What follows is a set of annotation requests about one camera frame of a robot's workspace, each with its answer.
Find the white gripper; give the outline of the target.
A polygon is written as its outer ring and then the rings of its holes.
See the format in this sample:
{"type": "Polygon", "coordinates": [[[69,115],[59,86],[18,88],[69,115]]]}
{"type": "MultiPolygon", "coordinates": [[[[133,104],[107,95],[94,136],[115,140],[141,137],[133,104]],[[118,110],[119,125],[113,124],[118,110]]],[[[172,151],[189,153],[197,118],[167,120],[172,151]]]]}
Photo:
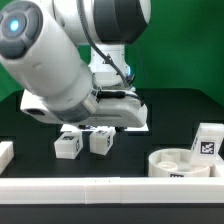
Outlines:
{"type": "Polygon", "coordinates": [[[71,117],[60,118],[51,112],[41,102],[38,96],[25,90],[22,96],[20,109],[34,119],[48,124],[68,124],[72,126],[113,126],[141,128],[147,122],[148,108],[135,99],[136,94],[130,92],[123,99],[102,99],[99,108],[87,118],[71,117]]]}

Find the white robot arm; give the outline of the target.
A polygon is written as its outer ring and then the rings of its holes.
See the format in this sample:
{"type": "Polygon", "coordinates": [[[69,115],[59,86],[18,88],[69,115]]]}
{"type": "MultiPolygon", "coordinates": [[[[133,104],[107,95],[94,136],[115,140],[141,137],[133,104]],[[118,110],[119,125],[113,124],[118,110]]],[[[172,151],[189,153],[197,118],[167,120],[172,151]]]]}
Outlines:
{"type": "Polygon", "coordinates": [[[0,64],[43,123],[142,127],[124,47],[146,30],[150,0],[12,0],[0,9],[0,64]]]}

